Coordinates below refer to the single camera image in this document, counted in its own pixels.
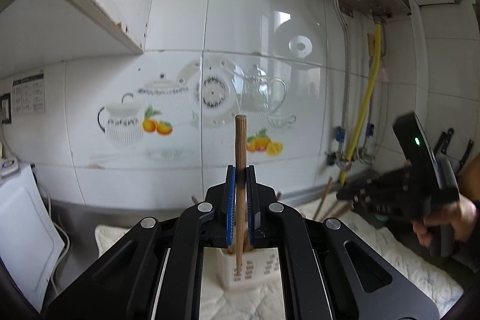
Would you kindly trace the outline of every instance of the wooden chopstick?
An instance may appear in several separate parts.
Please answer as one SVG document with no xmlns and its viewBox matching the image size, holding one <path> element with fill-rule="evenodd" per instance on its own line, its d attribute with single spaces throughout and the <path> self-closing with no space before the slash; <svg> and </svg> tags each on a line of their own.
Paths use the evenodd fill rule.
<svg viewBox="0 0 480 320">
<path fill-rule="evenodd" d="M 321 217 L 319 221 L 323 221 L 327 218 L 327 216 L 330 216 L 332 214 L 332 211 L 338 206 L 339 203 L 340 201 L 336 199 L 330 209 L 327 210 L 327 212 L 323 215 L 323 217 Z"/>
<path fill-rule="evenodd" d="M 327 198 L 327 195 L 328 193 L 330 193 L 330 189 L 332 188 L 332 183 L 333 183 L 333 178 L 332 177 L 328 178 L 327 187 L 325 188 L 322 194 L 322 199 L 320 199 L 320 202 L 318 203 L 317 210 L 315 211 L 312 220 L 316 221 L 318 215 L 320 214 L 320 210 L 322 209 L 323 203 L 325 202 L 325 199 Z"/>
<path fill-rule="evenodd" d="M 343 215 L 349 211 L 353 210 L 353 202 L 348 202 L 346 205 L 344 205 L 342 208 L 337 210 L 334 214 L 331 216 L 325 216 L 325 218 L 332 218 L 332 219 L 339 219 L 343 217 Z"/>
<path fill-rule="evenodd" d="M 235 116 L 235 254 L 237 275 L 242 272 L 243 235 L 245 233 L 245 201 L 247 173 L 247 116 Z"/>
</svg>

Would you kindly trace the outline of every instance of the peeling paint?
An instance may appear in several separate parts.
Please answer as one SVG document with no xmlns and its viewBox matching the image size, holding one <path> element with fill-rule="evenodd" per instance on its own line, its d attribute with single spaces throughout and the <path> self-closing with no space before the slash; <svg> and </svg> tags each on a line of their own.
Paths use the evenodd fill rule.
<svg viewBox="0 0 480 320">
<path fill-rule="evenodd" d="M 86 168 L 88 168 L 89 170 L 105 170 L 104 166 L 100 166 L 100 165 L 95 164 L 95 163 L 87 165 Z"/>
</svg>

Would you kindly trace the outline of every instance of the electrical cable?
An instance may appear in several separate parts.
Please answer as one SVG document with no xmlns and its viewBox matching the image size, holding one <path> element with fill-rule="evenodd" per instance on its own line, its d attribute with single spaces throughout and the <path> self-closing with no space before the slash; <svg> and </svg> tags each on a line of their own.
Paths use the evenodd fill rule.
<svg viewBox="0 0 480 320">
<path fill-rule="evenodd" d="M 7 143 L 7 138 L 5 137 L 5 133 L 3 131 L 3 124 L 0 124 L 0 142 L 2 143 L 2 146 L 5 147 L 5 152 L 6 152 L 5 157 L 7 158 L 12 157 L 13 154 L 11 153 L 10 146 Z"/>
<path fill-rule="evenodd" d="M 42 188 L 42 190 L 46 194 L 47 210 L 48 210 L 50 219 L 52 219 L 52 200 L 51 200 L 51 197 L 50 197 L 50 193 L 49 193 L 48 189 L 45 186 L 43 186 L 41 183 L 38 183 L 38 187 Z M 65 230 L 59 224 L 57 224 L 53 220 L 52 220 L 52 223 L 53 223 L 54 227 L 57 228 L 57 231 L 59 233 L 62 233 L 65 236 L 65 241 L 66 241 L 65 248 L 63 249 L 62 253 L 58 257 L 57 261 L 55 262 L 55 266 L 53 267 L 52 274 L 50 275 L 50 282 L 52 284 L 53 290 L 55 291 L 56 295 L 59 295 L 60 292 L 59 292 L 59 289 L 57 287 L 57 284 L 55 283 L 55 271 L 57 271 L 57 267 L 64 260 L 64 258 L 66 257 L 66 255 L 70 251 L 70 238 L 67 235 L 67 233 L 65 232 Z"/>
</svg>

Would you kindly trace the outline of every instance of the white tile wall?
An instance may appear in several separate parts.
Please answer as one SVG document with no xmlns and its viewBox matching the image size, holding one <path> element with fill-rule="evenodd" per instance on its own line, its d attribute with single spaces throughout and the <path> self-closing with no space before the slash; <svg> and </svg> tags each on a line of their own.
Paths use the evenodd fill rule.
<svg viewBox="0 0 480 320">
<path fill-rule="evenodd" d="M 262 85 L 251 82 L 252 77 L 259 77 L 259 72 L 265 75 Z M 267 80 L 270 83 L 268 106 Z M 256 151 L 248 152 L 249 163 L 302 156 L 316 158 L 322 140 L 325 93 L 324 68 L 259 56 L 206 53 L 203 165 L 209 167 L 233 162 L 234 116 L 240 112 L 247 115 L 248 137 L 254 139 L 264 129 L 266 136 L 282 147 L 281 153 L 275 154 L 268 147 L 264 151 L 265 146 L 259 145 Z"/>
<path fill-rule="evenodd" d="M 388 114 L 385 138 L 382 147 L 396 152 L 402 152 L 400 144 L 393 133 L 392 125 L 396 118 L 408 112 L 415 110 L 416 105 L 416 86 L 405 84 L 388 85 Z"/>
<path fill-rule="evenodd" d="M 442 131 L 454 129 L 447 154 L 455 167 L 469 139 L 475 142 L 469 161 L 480 151 L 478 23 L 467 1 L 422 7 L 421 15 L 430 70 L 426 133 L 434 145 Z"/>
<path fill-rule="evenodd" d="M 176 51 L 68 63 L 65 102 L 75 166 L 200 168 L 200 66 L 200 52 Z M 142 128 L 150 106 L 158 111 L 152 119 L 172 125 L 170 134 Z M 109 126 L 112 120 L 123 122 Z M 125 127 L 126 121 L 133 124 Z"/>
<path fill-rule="evenodd" d="M 428 91 L 423 90 L 423 88 L 420 86 L 417 86 L 415 97 L 415 113 L 417 114 L 422 127 L 427 126 L 428 96 Z"/>
<path fill-rule="evenodd" d="M 326 65 L 323 0 L 208 0 L 205 50 Z"/>
<path fill-rule="evenodd" d="M 207 0 L 152 0 L 146 50 L 202 50 Z"/>
<path fill-rule="evenodd" d="M 391 83 L 416 84 L 415 44 L 410 19 L 386 26 L 387 57 L 385 67 Z"/>
<path fill-rule="evenodd" d="M 77 168 L 87 205 L 119 209 L 184 209 L 203 198 L 202 170 Z"/>
<path fill-rule="evenodd" d="M 347 20 L 353 72 L 348 140 L 367 87 L 367 32 L 374 32 L 374 24 L 359 13 Z M 416 55 L 414 34 L 406 41 L 403 24 L 392 24 L 398 29 L 389 38 L 392 65 L 403 58 L 399 43 L 406 45 L 410 63 Z M 192 195 L 202 199 L 208 187 L 225 180 L 226 165 L 234 163 L 233 115 L 239 112 L 248 115 L 249 136 L 265 128 L 283 146 L 278 155 L 262 148 L 248 153 L 260 183 L 288 194 L 337 177 L 338 168 L 327 167 L 325 158 L 337 148 L 332 140 L 341 121 L 345 61 L 331 0 L 153 0 L 146 35 L 141 56 L 75 60 L 46 70 L 46 115 L 19 120 L 7 131 L 19 156 L 37 164 L 52 197 L 112 208 L 187 207 Z M 267 114 L 262 93 L 269 91 L 269 107 L 275 106 L 283 96 L 281 83 L 249 85 L 245 74 L 251 76 L 254 65 L 268 80 L 286 85 L 276 116 Z M 201 67 L 205 84 L 199 83 Z M 411 82 L 402 72 L 395 80 Z M 376 83 L 370 150 L 382 142 L 377 160 L 383 167 L 403 161 L 401 153 L 386 149 L 398 147 L 388 131 L 395 114 L 424 107 L 414 84 L 392 84 L 387 93 L 386 85 Z M 171 134 L 142 130 L 149 105 L 161 112 L 153 115 L 157 121 L 172 123 Z M 109 118 L 113 124 L 104 133 Z M 385 122 L 385 137 L 377 140 Z M 115 123 L 134 129 L 117 130 Z"/>
<path fill-rule="evenodd" d="M 379 147 L 375 164 L 373 168 L 380 174 L 401 168 L 404 164 L 405 156 L 401 152 L 388 150 L 384 147 Z"/>
<path fill-rule="evenodd" d="M 427 39 L 480 39 L 471 4 L 423 6 L 421 14 Z"/>
<path fill-rule="evenodd" d="M 423 27 L 422 13 L 420 7 L 414 0 L 410 0 L 412 10 L 411 24 L 413 42 L 415 45 L 415 60 L 417 66 L 417 86 L 424 90 L 429 89 L 428 49 Z"/>
<path fill-rule="evenodd" d="M 430 91 L 478 100 L 480 42 L 427 39 Z"/>
<path fill-rule="evenodd" d="M 431 146 L 448 128 L 454 129 L 447 154 L 461 159 L 469 139 L 474 140 L 477 131 L 479 103 L 465 98 L 442 94 L 429 95 L 426 135 Z"/>
<path fill-rule="evenodd" d="M 343 30 L 338 21 L 333 0 L 325 0 L 325 18 L 327 26 L 328 67 L 345 71 L 345 41 Z M 369 75 L 369 55 L 367 33 L 374 34 L 372 19 L 355 11 L 354 18 L 343 15 L 349 27 L 351 70 L 353 74 Z"/>
<path fill-rule="evenodd" d="M 52 199 L 69 203 L 85 204 L 73 167 L 37 163 L 35 164 L 34 173 L 40 183 L 40 193 L 43 191 L 43 186 L 47 189 Z"/>
<path fill-rule="evenodd" d="M 11 76 L 4 80 L 4 90 L 11 93 L 14 79 L 42 71 L 45 113 L 13 115 L 11 124 L 4 126 L 5 137 L 13 153 L 24 162 L 72 166 L 65 121 L 65 63 Z"/>
</svg>

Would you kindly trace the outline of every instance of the pipe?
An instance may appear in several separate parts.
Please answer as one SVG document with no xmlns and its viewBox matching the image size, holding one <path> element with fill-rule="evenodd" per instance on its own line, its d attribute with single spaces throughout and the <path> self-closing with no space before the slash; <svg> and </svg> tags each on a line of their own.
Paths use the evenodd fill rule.
<svg viewBox="0 0 480 320">
<path fill-rule="evenodd" d="M 375 82 L 377 80 L 377 75 L 378 75 L 378 68 L 380 67 L 380 51 L 382 46 L 381 40 L 382 40 L 381 26 L 379 23 L 376 23 L 375 24 L 375 51 L 373 54 L 374 61 L 372 63 L 370 76 L 368 78 L 367 90 L 361 102 L 360 112 L 358 114 L 357 123 L 353 131 L 353 136 L 350 138 L 349 147 L 346 149 L 347 151 L 345 153 L 345 160 L 347 162 L 350 162 L 350 160 L 352 159 L 353 153 L 355 151 L 355 148 L 357 146 L 357 143 L 360 137 L 360 133 L 362 131 L 361 129 L 362 129 L 363 121 L 365 120 L 365 116 L 367 114 L 368 104 L 370 102 L 371 94 L 374 92 Z M 346 178 L 347 178 L 347 172 L 341 171 L 340 177 L 338 179 L 341 185 L 345 184 Z"/>
<path fill-rule="evenodd" d="M 380 53 L 380 58 L 383 61 L 387 57 L 387 53 L 388 53 L 386 21 L 384 19 L 382 19 L 382 21 L 380 23 L 382 25 L 382 51 Z M 370 70 L 371 70 L 371 63 L 372 62 L 373 62 L 373 58 L 370 58 L 370 60 L 369 60 L 369 69 Z M 367 124 L 371 124 L 371 112 L 373 111 L 373 105 L 374 105 L 374 99 L 373 99 L 374 96 L 373 95 L 374 94 L 372 93 L 371 98 L 370 98 L 370 104 L 369 104 L 369 107 L 368 107 Z M 368 137 L 366 136 L 365 141 L 363 141 L 364 151 L 366 151 L 366 149 L 367 149 L 367 141 L 368 141 Z"/>
<path fill-rule="evenodd" d="M 338 21 L 343 30 L 343 38 L 345 40 L 345 90 L 343 93 L 343 112 L 342 112 L 342 124 L 343 131 L 347 128 L 347 121 L 349 119 L 349 97 L 350 97 L 350 79 L 351 79 L 351 56 L 350 56 L 350 34 L 349 27 L 345 22 L 345 19 L 340 11 L 340 5 L 338 0 L 333 0 L 333 6 L 335 14 L 337 14 Z M 338 153 L 343 152 L 344 141 L 338 142 Z"/>
</svg>

